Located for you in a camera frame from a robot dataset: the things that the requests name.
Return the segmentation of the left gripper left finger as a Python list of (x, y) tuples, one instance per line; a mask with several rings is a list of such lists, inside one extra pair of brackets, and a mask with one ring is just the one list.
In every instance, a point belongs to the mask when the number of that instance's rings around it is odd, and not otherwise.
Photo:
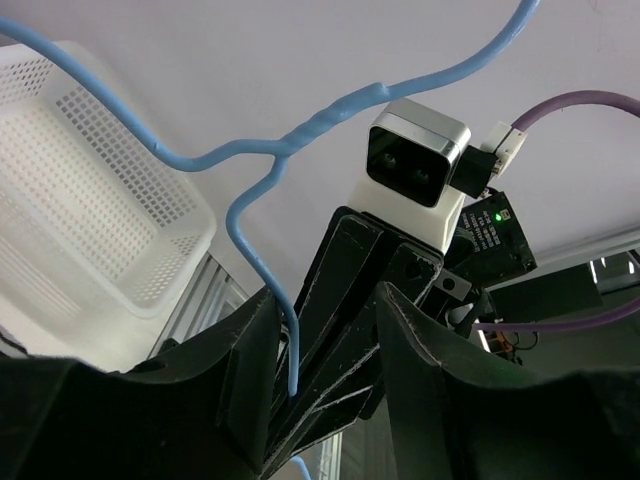
[(280, 314), (261, 291), (126, 373), (70, 358), (1, 363), (5, 479), (255, 479)]

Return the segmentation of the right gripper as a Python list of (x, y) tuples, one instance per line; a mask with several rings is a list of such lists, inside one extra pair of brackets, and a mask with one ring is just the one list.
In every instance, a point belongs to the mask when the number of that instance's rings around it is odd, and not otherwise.
[(387, 232), (372, 216), (346, 206), (332, 216), (294, 305), (300, 330), (298, 391), (274, 405), (264, 475), (352, 425), (379, 396), (378, 345), (352, 358), (330, 353), (346, 338), (381, 274), (383, 282), (442, 325), (451, 323), (450, 310), (472, 301), (472, 283), (447, 270), (441, 253)]

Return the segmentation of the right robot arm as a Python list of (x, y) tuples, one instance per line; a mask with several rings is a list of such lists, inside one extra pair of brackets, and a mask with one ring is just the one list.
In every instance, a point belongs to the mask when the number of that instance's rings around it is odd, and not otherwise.
[(447, 254), (336, 210), (295, 303), (300, 386), (291, 408), (276, 390), (265, 473), (386, 403), (402, 479), (637, 478), (637, 368), (546, 378), (445, 323), (535, 266), (503, 193), (463, 210)]

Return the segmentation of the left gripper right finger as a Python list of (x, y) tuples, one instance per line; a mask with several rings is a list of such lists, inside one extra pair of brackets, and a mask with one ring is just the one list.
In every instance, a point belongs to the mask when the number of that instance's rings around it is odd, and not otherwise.
[(639, 371), (545, 377), (375, 291), (383, 380), (401, 479), (635, 479)]

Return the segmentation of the blue wire trouser hanger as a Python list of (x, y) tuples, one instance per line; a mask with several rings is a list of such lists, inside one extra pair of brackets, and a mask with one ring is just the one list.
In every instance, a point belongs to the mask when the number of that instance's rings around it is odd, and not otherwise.
[(284, 175), (289, 158), (318, 137), (349, 120), (360, 112), (416, 93), (435, 90), (469, 77), (490, 63), (520, 34), (538, 7), (536, 1), (522, 1), (502, 30), (482, 49), (462, 62), (435, 73), (386, 86), (373, 83), (334, 101), (315, 113), (309, 120), (295, 127), (278, 140), (238, 139), (196, 158), (175, 154), (151, 133), (146, 126), (88, 69), (51, 41), (6, 17), (1, 19), (1, 33), (43, 55), (62, 68), (74, 80), (93, 94), (98, 101), (120, 120), (126, 129), (164, 165), (183, 172), (207, 170), (231, 157), (241, 154), (270, 155), (274, 158), (268, 174), (242, 193), (229, 207), (225, 225), (232, 243), (266, 283), (284, 314), (288, 329), (288, 394), (298, 391), (300, 365), (300, 327), (298, 315), (280, 283), (248, 243), (239, 227), (240, 214), (259, 197), (271, 190)]

